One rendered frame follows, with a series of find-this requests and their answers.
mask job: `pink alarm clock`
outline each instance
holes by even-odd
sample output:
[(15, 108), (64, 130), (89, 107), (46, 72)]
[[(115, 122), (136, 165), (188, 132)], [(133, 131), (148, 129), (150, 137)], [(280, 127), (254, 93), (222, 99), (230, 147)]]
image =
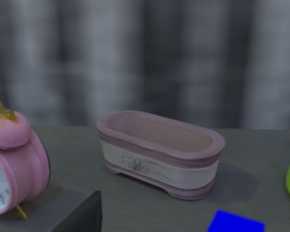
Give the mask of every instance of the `pink alarm clock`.
[(0, 215), (44, 191), (50, 179), (47, 152), (29, 121), (0, 117)]

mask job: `gray curtain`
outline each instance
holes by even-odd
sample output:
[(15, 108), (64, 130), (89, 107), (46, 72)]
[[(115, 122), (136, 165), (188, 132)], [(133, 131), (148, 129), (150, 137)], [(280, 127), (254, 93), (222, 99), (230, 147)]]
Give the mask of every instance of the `gray curtain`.
[(33, 125), (290, 129), (290, 0), (0, 0), (0, 99)]

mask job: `blue square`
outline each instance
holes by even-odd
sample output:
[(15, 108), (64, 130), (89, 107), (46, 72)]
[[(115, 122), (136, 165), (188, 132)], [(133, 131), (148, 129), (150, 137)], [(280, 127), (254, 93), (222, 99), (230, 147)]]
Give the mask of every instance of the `blue square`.
[(218, 210), (207, 232), (264, 232), (264, 230), (265, 224), (262, 222)]

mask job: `pink clock bell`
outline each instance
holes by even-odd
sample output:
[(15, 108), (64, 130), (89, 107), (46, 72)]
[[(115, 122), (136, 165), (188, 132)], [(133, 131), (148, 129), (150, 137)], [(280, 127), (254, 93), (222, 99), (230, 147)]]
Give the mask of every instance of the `pink clock bell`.
[(29, 121), (0, 103), (0, 215), (44, 191), (50, 179), (47, 152)]

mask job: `gray surface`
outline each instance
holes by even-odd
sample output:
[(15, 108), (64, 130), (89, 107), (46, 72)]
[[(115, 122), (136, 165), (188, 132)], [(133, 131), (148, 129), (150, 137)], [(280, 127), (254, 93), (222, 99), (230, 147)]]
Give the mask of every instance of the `gray surface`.
[[(290, 232), (290, 199), (284, 190), (290, 131), (219, 130), (227, 139), (227, 149), (213, 191), (196, 202), (176, 200), (158, 188), (108, 173), (95, 128), (38, 127), (36, 131), (51, 158), (53, 185), (66, 196), (53, 197), (54, 201), (62, 203), (70, 194), (68, 204), (76, 204), (75, 196), (101, 190), (103, 232), (205, 232), (217, 209), (264, 221), (267, 232)], [(45, 202), (47, 195), (35, 202)], [(51, 202), (39, 206), (46, 218), (66, 211)], [(35, 205), (27, 204), (29, 209)], [(29, 228), (21, 222), (17, 228), (23, 230), (11, 230), (9, 223), (0, 218), (0, 232)]]

